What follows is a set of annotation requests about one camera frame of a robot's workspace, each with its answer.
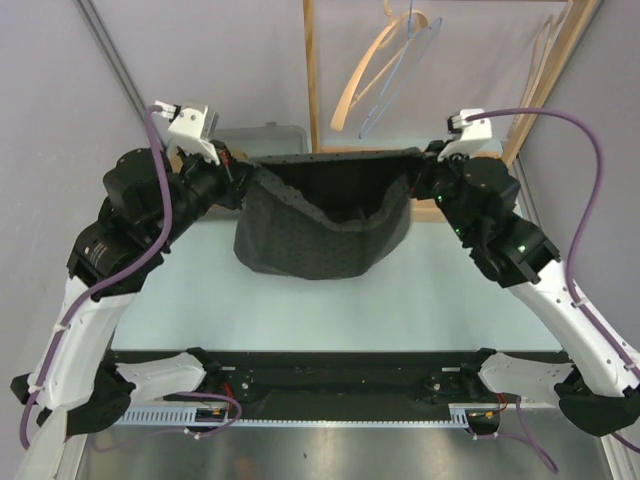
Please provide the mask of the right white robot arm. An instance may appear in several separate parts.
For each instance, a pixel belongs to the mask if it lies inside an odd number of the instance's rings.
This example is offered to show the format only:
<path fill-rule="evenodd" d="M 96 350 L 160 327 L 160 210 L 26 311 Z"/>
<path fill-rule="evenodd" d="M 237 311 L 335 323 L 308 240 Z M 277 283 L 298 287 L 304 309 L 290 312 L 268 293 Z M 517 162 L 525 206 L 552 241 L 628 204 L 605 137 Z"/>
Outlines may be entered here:
<path fill-rule="evenodd" d="M 559 250 L 515 212 L 520 184 L 506 165 L 443 140 L 430 142 L 420 158 L 414 196 L 435 202 L 482 275 L 526 305 L 568 357 L 553 364 L 483 348 L 462 367 L 463 393 L 473 401 L 500 393 L 546 403 L 596 437 L 636 423 L 638 352 L 576 299 Z"/>

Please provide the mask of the wooden clothes rack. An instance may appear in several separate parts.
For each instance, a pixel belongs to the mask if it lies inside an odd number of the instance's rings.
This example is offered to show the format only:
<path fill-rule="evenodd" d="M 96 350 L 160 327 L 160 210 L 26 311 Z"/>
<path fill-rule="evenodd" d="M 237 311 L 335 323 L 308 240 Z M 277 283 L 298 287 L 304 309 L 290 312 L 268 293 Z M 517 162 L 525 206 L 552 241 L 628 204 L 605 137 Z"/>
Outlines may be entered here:
<path fill-rule="evenodd" d="M 311 147 L 423 146 L 462 109 L 543 106 L 593 1 L 306 1 Z"/>

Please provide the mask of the hanging wooden hanger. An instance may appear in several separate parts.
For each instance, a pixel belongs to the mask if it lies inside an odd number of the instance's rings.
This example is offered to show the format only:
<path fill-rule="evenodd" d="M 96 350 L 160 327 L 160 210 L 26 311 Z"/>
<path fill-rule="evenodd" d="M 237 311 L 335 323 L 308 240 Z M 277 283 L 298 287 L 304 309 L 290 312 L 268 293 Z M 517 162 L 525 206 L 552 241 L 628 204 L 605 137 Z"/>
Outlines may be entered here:
<path fill-rule="evenodd" d="M 382 5 L 387 24 L 356 64 L 341 93 L 330 122 L 330 128 L 333 131 L 341 132 L 346 125 L 349 114 L 372 89 L 381 84 L 377 100 L 360 126 L 359 139 L 369 133 L 391 104 L 397 92 L 406 83 L 405 80 L 400 80 L 397 90 L 392 92 L 392 85 L 399 77 L 399 70 L 409 63 L 409 51 L 413 47 L 417 47 L 423 40 L 426 41 L 426 49 L 428 49 L 433 35 L 442 24 L 441 18 L 430 20 L 424 12 L 417 10 L 413 1 L 409 2 L 408 9 L 401 14 L 393 12 L 390 1 L 383 1 Z M 369 82 L 362 86 L 362 80 L 375 60 L 375 56 L 382 54 L 390 46 L 397 46 L 397 50 L 370 78 Z"/>

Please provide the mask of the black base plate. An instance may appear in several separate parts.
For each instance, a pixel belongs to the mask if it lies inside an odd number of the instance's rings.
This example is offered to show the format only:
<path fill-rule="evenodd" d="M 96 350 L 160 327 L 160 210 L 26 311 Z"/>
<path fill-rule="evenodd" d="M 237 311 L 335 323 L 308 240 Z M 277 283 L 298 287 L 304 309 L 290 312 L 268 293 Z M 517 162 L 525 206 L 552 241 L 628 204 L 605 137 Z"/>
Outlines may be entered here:
<path fill-rule="evenodd" d="M 525 388 L 486 387 L 477 352 L 213 352 L 197 396 L 231 393 L 244 420 L 386 422 L 441 419 L 453 403 L 489 404 Z"/>

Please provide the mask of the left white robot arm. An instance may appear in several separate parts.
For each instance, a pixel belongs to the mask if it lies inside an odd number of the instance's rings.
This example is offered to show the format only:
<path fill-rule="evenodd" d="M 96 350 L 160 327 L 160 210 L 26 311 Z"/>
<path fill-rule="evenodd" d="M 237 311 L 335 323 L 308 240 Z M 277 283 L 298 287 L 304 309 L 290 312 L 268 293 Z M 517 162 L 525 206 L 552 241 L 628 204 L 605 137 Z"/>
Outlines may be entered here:
<path fill-rule="evenodd" d="M 164 397 L 224 402 L 225 425 L 242 414 L 222 390 L 220 365 L 201 348 L 147 363 L 104 358 L 126 309 L 170 247 L 211 207 L 237 208 L 250 165 L 222 143 L 212 157 L 180 152 L 173 171 L 164 153 L 124 154 L 103 178 L 106 198 L 97 220 L 72 249 L 61 314 L 37 370 L 12 380 L 24 419 L 57 425 L 64 439 L 101 432 L 135 404 Z"/>

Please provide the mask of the clear grey plastic bin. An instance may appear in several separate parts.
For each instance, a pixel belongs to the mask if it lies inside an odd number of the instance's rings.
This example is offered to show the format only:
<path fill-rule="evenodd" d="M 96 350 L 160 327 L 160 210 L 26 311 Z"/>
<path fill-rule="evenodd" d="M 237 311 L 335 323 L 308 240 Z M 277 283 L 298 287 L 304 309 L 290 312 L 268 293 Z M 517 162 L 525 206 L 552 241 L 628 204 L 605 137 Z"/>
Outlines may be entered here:
<path fill-rule="evenodd" d="M 238 162 L 304 164 L 309 162 L 307 133 L 299 126 L 267 123 L 259 127 L 216 128 L 206 138 L 224 143 Z"/>

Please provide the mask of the light wooden hanger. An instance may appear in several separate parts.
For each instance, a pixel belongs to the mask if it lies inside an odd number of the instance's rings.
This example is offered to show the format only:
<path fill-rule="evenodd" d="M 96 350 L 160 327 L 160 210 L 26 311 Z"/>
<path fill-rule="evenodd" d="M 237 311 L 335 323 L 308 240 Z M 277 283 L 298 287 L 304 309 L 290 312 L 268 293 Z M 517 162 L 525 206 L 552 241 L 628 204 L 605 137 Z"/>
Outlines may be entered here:
<path fill-rule="evenodd" d="M 559 14 L 550 14 L 543 22 L 535 38 L 527 81 L 519 104 L 521 108 L 528 107 L 533 99 L 534 92 L 541 81 L 543 69 L 555 42 L 557 32 L 563 25 L 572 5 L 572 1 L 567 1 Z"/>

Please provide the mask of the dark grey dotted skirt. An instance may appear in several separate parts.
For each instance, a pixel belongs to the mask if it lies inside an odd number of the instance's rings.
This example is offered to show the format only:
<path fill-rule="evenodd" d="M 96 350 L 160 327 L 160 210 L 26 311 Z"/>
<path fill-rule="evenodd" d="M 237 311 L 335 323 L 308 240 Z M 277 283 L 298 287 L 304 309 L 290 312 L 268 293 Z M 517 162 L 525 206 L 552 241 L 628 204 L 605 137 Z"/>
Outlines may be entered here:
<path fill-rule="evenodd" d="M 404 240 L 423 154 L 410 147 L 247 163 L 236 258 L 257 273 L 337 280 L 364 274 Z"/>

